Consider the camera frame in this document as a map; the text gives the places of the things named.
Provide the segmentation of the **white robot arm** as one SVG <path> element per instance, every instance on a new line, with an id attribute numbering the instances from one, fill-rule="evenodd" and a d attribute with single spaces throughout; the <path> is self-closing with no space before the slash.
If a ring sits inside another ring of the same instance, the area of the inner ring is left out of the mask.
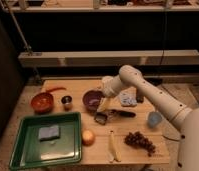
<path id="1" fill-rule="evenodd" d="M 191 109 L 166 94 L 130 65 L 122 66 L 114 77 L 102 78 L 101 91 L 107 98 L 114 98 L 129 87 L 139 90 L 180 132 L 176 171 L 199 171 L 199 108 Z"/>

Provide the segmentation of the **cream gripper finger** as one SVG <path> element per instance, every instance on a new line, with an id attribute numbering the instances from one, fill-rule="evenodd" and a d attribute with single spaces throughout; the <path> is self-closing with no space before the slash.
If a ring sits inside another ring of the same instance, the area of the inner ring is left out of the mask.
<path id="1" fill-rule="evenodd" d="M 97 108 L 97 111 L 102 112 L 102 111 L 106 110 L 108 108 L 109 104 L 110 104 L 109 98 L 102 98 L 100 101 L 100 104 Z"/>

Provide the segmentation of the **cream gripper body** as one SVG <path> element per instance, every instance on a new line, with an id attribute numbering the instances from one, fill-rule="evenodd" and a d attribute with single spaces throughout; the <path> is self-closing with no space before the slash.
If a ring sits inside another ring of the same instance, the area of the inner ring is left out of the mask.
<path id="1" fill-rule="evenodd" d="M 113 80 L 112 76 L 104 76 L 102 78 L 102 92 L 106 97 L 113 98 L 115 94 L 111 89 L 110 82 Z"/>

